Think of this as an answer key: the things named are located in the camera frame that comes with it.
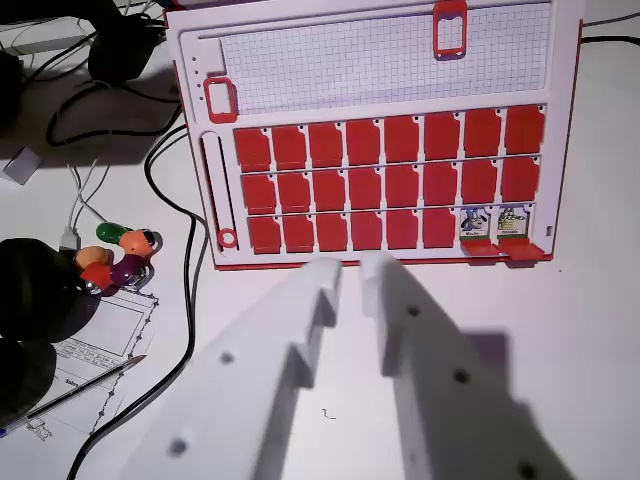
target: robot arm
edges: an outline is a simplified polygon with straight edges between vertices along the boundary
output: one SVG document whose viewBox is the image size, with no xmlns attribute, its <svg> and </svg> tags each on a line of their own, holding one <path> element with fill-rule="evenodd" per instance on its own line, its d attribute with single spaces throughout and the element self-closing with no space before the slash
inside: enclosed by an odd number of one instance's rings
<svg viewBox="0 0 640 480">
<path fill-rule="evenodd" d="M 172 386 L 125 480 L 277 480 L 300 387 L 333 326 L 340 263 L 293 272 L 214 339 Z M 570 474 L 455 324 L 390 255 L 363 255 L 365 313 L 393 380 L 407 480 Z"/>
</svg>

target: grid paper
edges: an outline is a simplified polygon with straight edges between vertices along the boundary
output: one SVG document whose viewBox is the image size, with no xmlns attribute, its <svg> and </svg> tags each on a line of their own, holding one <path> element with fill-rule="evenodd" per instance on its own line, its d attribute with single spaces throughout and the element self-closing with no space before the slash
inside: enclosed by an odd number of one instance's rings
<svg viewBox="0 0 640 480">
<path fill-rule="evenodd" d="M 470 10 L 467 52 L 436 60 L 433 15 L 360 20 L 221 39 L 240 114 L 377 104 L 544 86 L 549 3 Z M 441 48 L 461 19 L 441 20 Z"/>
</svg>

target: table surface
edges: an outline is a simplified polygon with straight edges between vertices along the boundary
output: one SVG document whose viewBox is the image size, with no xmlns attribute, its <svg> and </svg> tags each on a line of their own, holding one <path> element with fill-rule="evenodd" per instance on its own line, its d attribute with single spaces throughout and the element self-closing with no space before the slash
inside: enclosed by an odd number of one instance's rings
<svg viewBox="0 0 640 480">
<path fill-rule="evenodd" d="M 594 0 L 586 20 L 630 13 L 634 7 L 634 0 Z M 640 35 L 640 18 L 584 33 Z M 145 76 L 169 68 L 162 45 Z M 21 128 L 29 122 L 27 129 L 42 137 L 43 119 L 79 81 L 30 90 Z M 155 93 L 168 96 L 168 89 L 165 85 L 164 92 Z M 99 121 L 118 118 L 119 112 L 104 102 L 90 108 L 101 112 L 94 115 Z M 141 104 L 128 121 L 144 123 L 154 108 L 162 106 Z M 86 112 L 79 108 L 69 115 L 71 124 L 73 117 L 80 119 L 70 131 L 86 129 Z M 640 222 L 634 208 L 640 202 L 638 124 L 640 49 L 610 43 L 584 46 L 554 260 L 530 269 L 409 267 L 463 331 L 505 336 L 512 395 L 527 406 L 550 444 L 583 480 L 631 480 L 640 471 Z M 50 152 L 40 138 L 34 148 L 46 157 L 44 167 L 24 187 L 0 184 L 0 237 L 34 237 L 55 247 L 75 197 L 65 161 L 85 165 L 80 167 L 84 175 L 95 152 L 102 152 L 93 182 L 104 165 L 114 163 L 92 205 L 117 223 L 159 231 L 164 240 L 154 257 L 156 275 L 144 289 L 160 299 L 154 313 L 157 330 L 148 359 L 132 370 L 136 385 L 126 403 L 155 384 L 184 351 L 182 262 L 189 221 L 162 203 L 144 179 L 141 162 L 151 142 L 109 140 L 108 145 L 89 142 Z M 153 175 L 170 198 L 202 213 L 186 139 L 160 157 Z M 99 244 L 95 225 L 91 215 L 81 216 L 78 230 L 85 245 Z M 202 239 L 199 231 L 197 246 Z M 215 271 L 207 249 L 198 285 L 197 348 L 288 273 Z M 403 478 L 392 384 L 378 370 L 375 327 L 361 312 L 358 275 L 356 267 L 343 271 L 338 326 L 325 330 L 316 387 L 301 392 L 284 480 Z M 160 397 L 101 441 L 79 478 L 116 478 L 146 427 L 159 420 L 165 399 Z M 337 420 L 324 418 L 323 409 Z M 69 453 L 69 463 L 74 454 Z"/>
</svg>

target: red flip tile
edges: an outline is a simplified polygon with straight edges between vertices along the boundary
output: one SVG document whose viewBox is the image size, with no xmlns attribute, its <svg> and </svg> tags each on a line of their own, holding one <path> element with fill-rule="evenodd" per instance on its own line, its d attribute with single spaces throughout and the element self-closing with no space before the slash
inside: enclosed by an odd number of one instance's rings
<svg viewBox="0 0 640 480">
<path fill-rule="evenodd" d="M 461 238 L 460 247 L 470 257 L 494 257 L 500 250 L 488 238 Z"/>
<path fill-rule="evenodd" d="M 280 225 L 272 217 L 251 217 L 248 220 L 249 238 L 253 251 L 280 253 Z"/>
<path fill-rule="evenodd" d="M 451 248 L 456 237 L 456 216 L 448 208 L 423 211 L 424 248 Z"/>
<path fill-rule="evenodd" d="M 349 197 L 351 208 L 380 208 L 380 175 L 375 168 L 352 168 L 349 170 Z"/>
<path fill-rule="evenodd" d="M 418 160 L 419 127 L 412 116 L 384 119 L 384 151 L 388 163 Z"/>
<path fill-rule="evenodd" d="M 233 131 L 236 154 L 243 172 L 269 170 L 271 154 L 269 138 L 259 128 L 241 128 Z"/>
<path fill-rule="evenodd" d="M 491 160 L 468 160 L 462 165 L 462 203 L 492 203 L 498 169 Z"/>
<path fill-rule="evenodd" d="M 424 117 L 424 147 L 427 160 L 457 158 L 460 121 L 453 112 L 428 113 Z"/>
<path fill-rule="evenodd" d="M 505 158 L 502 161 L 503 202 L 526 202 L 536 197 L 540 165 L 533 158 Z"/>
<path fill-rule="evenodd" d="M 449 162 L 424 166 L 425 205 L 453 205 L 458 191 L 458 171 Z"/>
<path fill-rule="evenodd" d="M 244 175 L 241 181 L 249 215 L 276 213 L 276 189 L 268 175 Z"/>
<path fill-rule="evenodd" d="M 308 212 L 311 204 L 309 181 L 302 173 L 278 175 L 278 192 L 282 213 Z"/>
<path fill-rule="evenodd" d="M 306 215 L 282 217 L 282 229 L 287 253 L 313 251 L 313 223 Z"/>
<path fill-rule="evenodd" d="M 347 122 L 349 165 L 375 165 L 380 160 L 380 130 L 373 120 Z"/>
<path fill-rule="evenodd" d="M 493 108 L 469 110 L 464 120 L 464 150 L 467 157 L 498 155 L 502 119 Z"/>
<path fill-rule="evenodd" d="M 276 157 L 278 170 L 303 169 L 307 161 L 307 149 L 304 143 L 304 133 L 299 127 L 273 127 L 273 153 Z"/>
<path fill-rule="evenodd" d="M 351 214 L 351 242 L 354 250 L 380 250 L 382 247 L 382 219 L 376 212 Z"/>
<path fill-rule="evenodd" d="M 321 252 L 347 249 L 347 221 L 339 213 L 316 215 L 318 245 Z"/>
<path fill-rule="evenodd" d="M 528 238 L 498 238 L 498 248 L 512 260 L 542 260 L 544 250 L 531 243 Z"/>
<path fill-rule="evenodd" d="M 333 123 L 309 125 L 309 150 L 314 168 L 342 165 L 342 132 Z"/>
<path fill-rule="evenodd" d="M 411 210 L 389 210 L 386 214 L 389 249 L 416 248 L 418 245 L 418 217 Z"/>
<path fill-rule="evenodd" d="M 385 169 L 387 206 L 416 207 L 420 174 L 412 165 L 396 165 Z"/>
<path fill-rule="evenodd" d="M 338 170 L 313 172 L 313 196 L 319 212 L 344 210 L 344 178 Z"/>
<path fill-rule="evenodd" d="M 540 151 L 544 134 L 544 119 L 538 105 L 509 107 L 504 144 L 508 154 Z"/>
</svg>

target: pen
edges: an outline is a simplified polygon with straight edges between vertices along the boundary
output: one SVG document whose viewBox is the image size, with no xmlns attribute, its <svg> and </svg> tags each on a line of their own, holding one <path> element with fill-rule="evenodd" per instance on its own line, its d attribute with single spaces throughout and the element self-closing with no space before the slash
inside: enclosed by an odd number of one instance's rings
<svg viewBox="0 0 640 480">
<path fill-rule="evenodd" d="M 44 413 L 47 413 L 47 412 L 53 410 L 54 408 L 59 407 L 63 403 L 67 402 L 68 400 L 71 400 L 76 395 L 80 395 L 81 393 L 86 392 L 90 388 L 95 387 L 96 385 L 98 385 L 103 380 L 106 380 L 107 378 L 112 377 L 114 375 L 126 372 L 131 367 L 137 365 L 145 357 L 146 357 L 146 355 L 138 355 L 137 357 L 133 357 L 133 358 L 127 360 L 126 362 L 121 363 L 118 366 L 110 368 L 106 372 L 103 372 L 100 375 L 98 375 L 97 377 L 86 381 L 85 383 L 83 383 L 82 385 L 77 386 L 73 390 L 69 390 L 67 393 L 63 393 L 59 397 L 54 398 L 50 402 L 45 403 L 44 405 L 42 405 L 41 407 L 36 408 L 35 410 L 32 410 L 31 412 L 29 412 L 26 415 L 18 418 L 17 420 L 14 420 L 11 423 L 8 423 L 7 425 L 4 425 L 3 427 L 0 427 L 0 438 L 9 435 L 11 432 L 13 432 L 14 430 L 22 427 L 23 425 L 26 425 L 33 418 L 38 417 L 38 416 L 40 416 L 40 415 L 42 415 Z"/>
</svg>

